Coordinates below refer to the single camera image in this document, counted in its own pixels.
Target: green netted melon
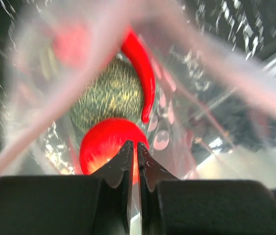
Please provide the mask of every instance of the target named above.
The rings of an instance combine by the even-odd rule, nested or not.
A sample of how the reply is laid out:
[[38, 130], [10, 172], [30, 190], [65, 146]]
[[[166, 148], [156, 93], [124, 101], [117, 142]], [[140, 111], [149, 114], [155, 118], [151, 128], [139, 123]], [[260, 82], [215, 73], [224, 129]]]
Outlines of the green netted melon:
[[107, 118], [141, 119], [143, 91], [134, 68], [115, 58], [70, 110], [72, 122], [83, 132]]

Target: plastic bag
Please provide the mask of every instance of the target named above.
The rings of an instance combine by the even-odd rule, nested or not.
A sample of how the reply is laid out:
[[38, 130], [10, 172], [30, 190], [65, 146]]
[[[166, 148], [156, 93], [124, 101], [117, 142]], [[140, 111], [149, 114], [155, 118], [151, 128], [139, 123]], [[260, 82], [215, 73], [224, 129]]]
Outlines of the plastic bag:
[[[119, 51], [131, 25], [156, 76], [150, 122], [136, 123], [154, 158], [180, 179], [255, 179], [276, 188], [275, 147], [261, 127], [268, 117], [276, 122], [276, 81], [254, 59], [245, 61], [239, 51], [203, 36], [177, 3], [58, 0], [40, 6], [38, 14], [30, 8], [24, 14], [28, 21], [16, 25], [17, 53], [10, 54], [14, 64], [6, 70], [0, 175], [81, 174], [85, 133], [76, 130], [69, 108]], [[89, 34], [71, 44], [87, 52], [76, 69], [56, 63], [50, 50], [67, 25], [85, 25]], [[229, 112], [245, 115], [250, 132], [241, 139], [233, 132], [242, 119], [227, 119]], [[25, 171], [28, 158], [35, 162]]]

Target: transparent plastic bag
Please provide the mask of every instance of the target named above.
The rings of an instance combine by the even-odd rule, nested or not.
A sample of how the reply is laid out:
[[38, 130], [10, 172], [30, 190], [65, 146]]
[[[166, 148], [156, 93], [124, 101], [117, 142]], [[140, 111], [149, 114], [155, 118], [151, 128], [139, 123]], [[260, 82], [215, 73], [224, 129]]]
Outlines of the transparent plastic bag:
[[[254, 179], [276, 188], [276, 143], [267, 134], [269, 123], [262, 124], [276, 123], [276, 80], [261, 63], [202, 35], [169, 0], [58, 0], [39, 9], [25, 10], [28, 21], [19, 22], [13, 35], [17, 53], [6, 65], [0, 175], [81, 174], [85, 133], [76, 130], [68, 111], [119, 51], [131, 25], [156, 77], [150, 122], [136, 123], [153, 157], [180, 179]], [[68, 69], [54, 63], [52, 39], [67, 25], [81, 24], [89, 37], [71, 48], [87, 52], [84, 64]], [[242, 120], [249, 132], [239, 136], [246, 130]], [[24, 170], [28, 159], [34, 162]]]

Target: red fruit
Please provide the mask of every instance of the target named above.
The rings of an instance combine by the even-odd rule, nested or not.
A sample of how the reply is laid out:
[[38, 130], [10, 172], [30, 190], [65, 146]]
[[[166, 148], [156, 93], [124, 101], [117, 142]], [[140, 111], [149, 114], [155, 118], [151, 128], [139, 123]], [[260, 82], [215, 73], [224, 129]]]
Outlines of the red fruit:
[[84, 174], [90, 175], [112, 159], [126, 142], [134, 142], [133, 184], [138, 181], [137, 143], [149, 144], [144, 133], [132, 122], [106, 119], [95, 125], [84, 137], [80, 146], [80, 165]]

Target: black marble surface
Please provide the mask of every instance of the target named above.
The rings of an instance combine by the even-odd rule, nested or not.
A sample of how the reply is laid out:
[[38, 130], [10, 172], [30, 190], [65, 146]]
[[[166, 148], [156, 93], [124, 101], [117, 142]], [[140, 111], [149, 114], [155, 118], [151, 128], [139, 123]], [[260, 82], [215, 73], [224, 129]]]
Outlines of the black marble surface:
[[[203, 32], [209, 31], [224, 41], [228, 41], [233, 47], [241, 48], [245, 51], [246, 58], [253, 57], [256, 53], [269, 47], [269, 45], [276, 41], [275, 0], [187, 0], [185, 2], [186, 5], [183, 7], [190, 7], [192, 9], [192, 16], [196, 19], [199, 28]], [[39, 4], [42, 3], [49, 4], [48, 0], [39, 1]], [[2, 111], [2, 100], [4, 98], [4, 74], [2, 66], [6, 62], [4, 52], [6, 50], [6, 42], [11, 41], [15, 22], [21, 20], [17, 12], [24, 4], [36, 6], [37, 12], [39, 11], [39, 4], [35, 0], [0, 0], [0, 150], [2, 148], [1, 143], [4, 132], [2, 127], [2, 115], [4, 114]], [[8, 48], [8, 50], [16, 49], [17, 45]], [[218, 114], [217, 118], [219, 122], [222, 122], [222, 119], [224, 119], [220, 114]], [[210, 155], [206, 150], [200, 148], [196, 151], [195, 157], [198, 162], [203, 161]], [[171, 165], [172, 169], [169, 170], [174, 170], [176, 167], [180, 168], [180, 165], [177, 165], [177, 163]]]

